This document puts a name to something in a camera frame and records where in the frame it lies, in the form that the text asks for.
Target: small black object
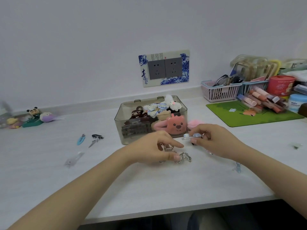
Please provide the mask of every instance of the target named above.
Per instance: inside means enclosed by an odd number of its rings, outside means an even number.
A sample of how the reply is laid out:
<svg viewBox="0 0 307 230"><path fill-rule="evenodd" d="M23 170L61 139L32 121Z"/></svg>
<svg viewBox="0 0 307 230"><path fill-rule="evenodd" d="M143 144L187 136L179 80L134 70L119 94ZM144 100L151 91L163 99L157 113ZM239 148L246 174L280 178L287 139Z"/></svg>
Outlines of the small black object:
<svg viewBox="0 0 307 230"><path fill-rule="evenodd" d="M92 135L92 137L93 137L93 138L103 139L102 135L97 135L97 134Z"/></svg>

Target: electrical outlet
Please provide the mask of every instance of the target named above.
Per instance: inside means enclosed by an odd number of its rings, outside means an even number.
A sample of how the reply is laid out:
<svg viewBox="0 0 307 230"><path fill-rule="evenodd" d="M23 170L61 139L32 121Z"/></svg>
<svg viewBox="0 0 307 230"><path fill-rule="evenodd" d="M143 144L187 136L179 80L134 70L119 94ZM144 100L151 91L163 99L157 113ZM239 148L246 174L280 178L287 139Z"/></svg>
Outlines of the electrical outlet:
<svg viewBox="0 0 307 230"><path fill-rule="evenodd" d="M182 76L182 58L165 59L166 77Z"/></svg>
<svg viewBox="0 0 307 230"><path fill-rule="evenodd" d="M165 63L164 60L148 61L149 79L165 78Z"/></svg>

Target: white desk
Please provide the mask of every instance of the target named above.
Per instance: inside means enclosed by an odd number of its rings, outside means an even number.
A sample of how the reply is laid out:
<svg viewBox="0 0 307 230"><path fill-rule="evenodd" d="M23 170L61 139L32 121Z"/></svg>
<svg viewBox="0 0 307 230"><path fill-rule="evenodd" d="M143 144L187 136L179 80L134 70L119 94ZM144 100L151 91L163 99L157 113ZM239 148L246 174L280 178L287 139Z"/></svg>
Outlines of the white desk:
<svg viewBox="0 0 307 230"><path fill-rule="evenodd" d="M307 145L299 150L290 142L306 144L307 123L291 120L244 127L228 127L202 98L182 100L188 119L226 127L244 143L307 174ZM0 229L49 195L122 147L114 117L117 109L67 115L65 120L37 127L0 130ZM86 139L77 146L79 137ZM105 139L90 149L92 134ZM251 171L232 169L233 161L209 155L183 141L192 162L135 164L119 176L84 223L205 209L274 199L273 192ZM70 169L63 166L78 151L85 155Z"/></svg>

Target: silver metal hair clip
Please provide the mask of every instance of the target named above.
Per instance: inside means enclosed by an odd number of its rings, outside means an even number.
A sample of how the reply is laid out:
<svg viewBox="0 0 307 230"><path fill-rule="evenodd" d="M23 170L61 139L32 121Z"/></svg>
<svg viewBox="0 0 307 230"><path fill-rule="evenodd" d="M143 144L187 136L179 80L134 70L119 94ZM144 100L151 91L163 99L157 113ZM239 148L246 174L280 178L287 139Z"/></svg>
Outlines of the silver metal hair clip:
<svg viewBox="0 0 307 230"><path fill-rule="evenodd" d="M169 144L161 144L163 147L164 147L164 151L165 152L176 152L175 150L174 150L174 147L173 146L171 146L171 145L169 145ZM188 160L188 162L191 162L192 161L192 158L189 156L189 154L188 153L186 153L186 152L183 152L183 153L181 153L181 154L179 154L179 156L181 156L181 160L180 161L176 161L176 163L180 163L180 162L182 162L184 159L187 159Z"/></svg>

